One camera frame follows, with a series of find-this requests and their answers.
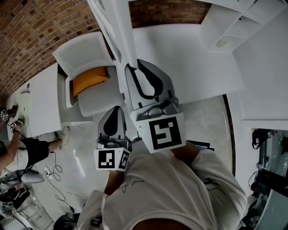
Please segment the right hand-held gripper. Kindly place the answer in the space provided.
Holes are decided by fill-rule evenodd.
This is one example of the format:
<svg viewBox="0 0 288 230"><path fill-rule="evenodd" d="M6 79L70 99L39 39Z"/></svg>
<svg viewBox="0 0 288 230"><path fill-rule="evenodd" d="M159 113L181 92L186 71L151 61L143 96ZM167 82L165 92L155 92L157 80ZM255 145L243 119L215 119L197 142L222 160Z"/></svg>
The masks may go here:
<svg viewBox="0 0 288 230"><path fill-rule="evenodd" d="M140 137L150 153L184 146L184 114L179 112L172 80L150 62L137 63L138 69L126 65L125 76L134 110L130 118Z"/></svg>

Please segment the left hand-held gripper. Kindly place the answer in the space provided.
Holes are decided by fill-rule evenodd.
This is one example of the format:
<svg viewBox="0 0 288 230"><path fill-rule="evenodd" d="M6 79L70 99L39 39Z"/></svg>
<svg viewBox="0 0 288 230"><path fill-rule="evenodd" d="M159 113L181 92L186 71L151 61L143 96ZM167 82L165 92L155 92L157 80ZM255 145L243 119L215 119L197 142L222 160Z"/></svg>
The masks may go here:
<svg viewBox="0 0 288 230"><path fill-rule="evenodd" d="M120 106L110 109L100 120L98 137L97 148L94 150L96 170L125 171L131 152L128 150L129 141L124 140L126 122Z"/></svg>

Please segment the white ribbed glass cabinet door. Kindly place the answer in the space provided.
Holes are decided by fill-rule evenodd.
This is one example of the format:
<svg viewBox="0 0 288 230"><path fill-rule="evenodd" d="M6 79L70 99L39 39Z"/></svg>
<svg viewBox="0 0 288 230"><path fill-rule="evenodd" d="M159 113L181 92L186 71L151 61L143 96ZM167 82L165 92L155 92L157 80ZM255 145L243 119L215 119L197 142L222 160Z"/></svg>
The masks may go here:
<svg viewBox="0 0 288 230"><path fill-rule="evenodd" d="M115 59L137 69L128 0L87 0Z"/></svg>

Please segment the white cabinet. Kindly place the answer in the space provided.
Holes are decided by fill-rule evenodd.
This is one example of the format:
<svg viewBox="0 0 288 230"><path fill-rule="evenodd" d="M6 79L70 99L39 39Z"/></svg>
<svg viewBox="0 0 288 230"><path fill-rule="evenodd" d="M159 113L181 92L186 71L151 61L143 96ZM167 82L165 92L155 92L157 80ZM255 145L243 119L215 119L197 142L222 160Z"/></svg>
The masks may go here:
<svg viewBox="0 0 288 230"><path fill-rule="evenodd" d="M132 22L201 24L212 5L264 23L288 6L288 0L128 0Z"/></svg>

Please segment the person's left forearm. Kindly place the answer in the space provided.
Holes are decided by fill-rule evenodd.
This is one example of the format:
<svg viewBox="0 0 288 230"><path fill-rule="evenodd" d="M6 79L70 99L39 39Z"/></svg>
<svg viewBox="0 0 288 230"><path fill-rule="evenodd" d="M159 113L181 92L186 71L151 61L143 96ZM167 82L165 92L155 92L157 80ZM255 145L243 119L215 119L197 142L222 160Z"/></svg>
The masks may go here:
<svg viewBox="0 0 288 230"><path fill-rule="evenodd" d="M113 194L123 183L125 173L122 171L113 171L109 173L108 182L104 189L107 195Z"/></svg>

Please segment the person's right forearm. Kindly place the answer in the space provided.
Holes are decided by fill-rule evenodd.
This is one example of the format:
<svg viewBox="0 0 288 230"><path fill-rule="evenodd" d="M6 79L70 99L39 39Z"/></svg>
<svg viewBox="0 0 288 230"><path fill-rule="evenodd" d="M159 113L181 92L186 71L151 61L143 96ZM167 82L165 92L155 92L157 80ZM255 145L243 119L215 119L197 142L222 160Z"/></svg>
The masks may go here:
<svg viewBox="0 0 288 230"><path fill-rule="evenodd" d="M186 142L185 146L171 149L174 156L190 166L197 157L200 149L191 142Z"/></svg>

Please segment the white hutch support panel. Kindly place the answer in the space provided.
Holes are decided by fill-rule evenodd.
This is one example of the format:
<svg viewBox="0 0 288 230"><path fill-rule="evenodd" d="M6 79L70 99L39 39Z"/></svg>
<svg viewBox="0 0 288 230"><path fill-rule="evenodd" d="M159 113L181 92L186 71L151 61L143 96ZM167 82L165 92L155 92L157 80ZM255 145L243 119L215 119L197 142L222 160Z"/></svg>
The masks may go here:
<svg viewBox="0 0 288 230"><path fill-rule="evenodd" d="M114 60L113 62L114 62L114 65L115 65L116 71L117 71L120 93L125 93L125 91L126 91L125 68L119 61Z"/></svg>

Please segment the orange cushion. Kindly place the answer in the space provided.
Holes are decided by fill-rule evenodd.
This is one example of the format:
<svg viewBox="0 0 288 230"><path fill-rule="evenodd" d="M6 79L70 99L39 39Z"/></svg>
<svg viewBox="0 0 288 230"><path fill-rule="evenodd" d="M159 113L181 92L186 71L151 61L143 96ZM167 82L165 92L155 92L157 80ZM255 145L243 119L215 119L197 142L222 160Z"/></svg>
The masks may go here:
<svg viewBox="0 0 288 230"><path fill-rule="evenodd" d="M107 67L97 67L90 69L72 80L73 96L77 96L79 93L97 85L104 83L108 80Z"/></svg>

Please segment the white plain table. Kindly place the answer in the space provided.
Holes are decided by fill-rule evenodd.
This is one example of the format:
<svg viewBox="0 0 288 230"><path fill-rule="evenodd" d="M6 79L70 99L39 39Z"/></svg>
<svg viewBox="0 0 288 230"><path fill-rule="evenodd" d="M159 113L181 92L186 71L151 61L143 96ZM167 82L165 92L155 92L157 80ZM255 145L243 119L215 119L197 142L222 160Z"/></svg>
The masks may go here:
<svg viewBox="0 0 288 230"><path fill-rule="evenodd" d="M66 107L65 80L55 63L28 80L7 99L8 109L18 106L14 119L24 119L24 137L36 137L64 126L93 121L92 117L81 114L78 104Z"/></svg>

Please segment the person's white t-shirt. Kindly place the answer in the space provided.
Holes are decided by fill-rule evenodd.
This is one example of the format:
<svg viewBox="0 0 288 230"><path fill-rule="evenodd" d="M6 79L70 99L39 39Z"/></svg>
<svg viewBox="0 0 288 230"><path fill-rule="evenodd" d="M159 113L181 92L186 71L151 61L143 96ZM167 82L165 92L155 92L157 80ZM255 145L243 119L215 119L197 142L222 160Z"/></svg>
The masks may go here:
<svg viewBox="0 0 288 230"><path fill-rule="evenodd" d="M111 195L94 190L76 230L236 230L247 197L214 151L200 150L188 166L171 150L149 153L142 140L131 148L121 186ZM90 225L95 217L100 227Z"/></svg>

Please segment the pale green bowl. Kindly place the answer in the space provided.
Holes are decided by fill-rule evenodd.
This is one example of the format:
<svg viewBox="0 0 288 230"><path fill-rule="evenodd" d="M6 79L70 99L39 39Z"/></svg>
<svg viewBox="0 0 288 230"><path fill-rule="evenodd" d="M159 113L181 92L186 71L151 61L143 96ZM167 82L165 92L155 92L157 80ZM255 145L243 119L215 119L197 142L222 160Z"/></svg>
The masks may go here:
<svg viewBox="0 0 288 230"><path fill-rule="evenodd" d="M217 49L228 49L230 47L230 43L229 37L223 37L215 44L215 47Z"/></svg>

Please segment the white cubby shelf unit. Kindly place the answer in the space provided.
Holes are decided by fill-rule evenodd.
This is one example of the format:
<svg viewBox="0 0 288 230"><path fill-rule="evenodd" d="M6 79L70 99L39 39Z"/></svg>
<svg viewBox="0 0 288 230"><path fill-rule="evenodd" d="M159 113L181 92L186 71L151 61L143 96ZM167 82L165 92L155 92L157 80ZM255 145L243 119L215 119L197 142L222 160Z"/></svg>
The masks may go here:
<svg viewBox="0 0 288 230"><path fill-rule="evenodd" d="M211 7L200 25L200 39L210 52L232 52L261 27L261 21L248 13L252 0L209 0ZM230 38L228 49L217 49L223 37Z"/></svg>

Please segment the grey curved shell seat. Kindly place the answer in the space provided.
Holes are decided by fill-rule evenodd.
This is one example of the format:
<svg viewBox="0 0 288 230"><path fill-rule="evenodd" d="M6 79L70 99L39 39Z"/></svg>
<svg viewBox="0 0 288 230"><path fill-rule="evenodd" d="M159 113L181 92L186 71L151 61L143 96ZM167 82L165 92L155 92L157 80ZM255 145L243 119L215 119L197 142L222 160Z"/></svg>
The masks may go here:
<svg viewBox="0 0 288 230"><path fill-rule="evenodd" d="M45 179L41 174L29 171L21 176L21 181L25 184L33 184L44 182Z"/></svg>

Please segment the white metal rack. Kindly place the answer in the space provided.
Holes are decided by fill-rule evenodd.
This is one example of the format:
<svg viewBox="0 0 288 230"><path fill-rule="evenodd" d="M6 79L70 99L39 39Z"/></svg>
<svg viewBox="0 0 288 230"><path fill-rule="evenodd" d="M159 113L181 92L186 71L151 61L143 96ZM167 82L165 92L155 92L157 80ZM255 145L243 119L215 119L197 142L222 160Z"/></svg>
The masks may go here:
<svg viewBox="0 0 288 230"><path fill-rule="evenodd" d="M15 216L33 230L53 230L54 221L45 208L33 199L27 198Z"/></svg>

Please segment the black equipment pile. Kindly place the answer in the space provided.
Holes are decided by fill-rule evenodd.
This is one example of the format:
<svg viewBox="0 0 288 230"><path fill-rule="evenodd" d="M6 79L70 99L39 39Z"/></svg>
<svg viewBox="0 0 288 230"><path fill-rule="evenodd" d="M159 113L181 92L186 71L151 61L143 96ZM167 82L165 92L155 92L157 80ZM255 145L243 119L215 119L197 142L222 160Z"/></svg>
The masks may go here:
<svg viewBox="0 0 288 230"><path fill-rule="evenodd" d="M279 193L285 191L282 182L282 176L266 169L259 169L255 173L254 182L248 185L252 191L252 195L259 198L260 193L267 194L267 190L275 190Z"/></svg>

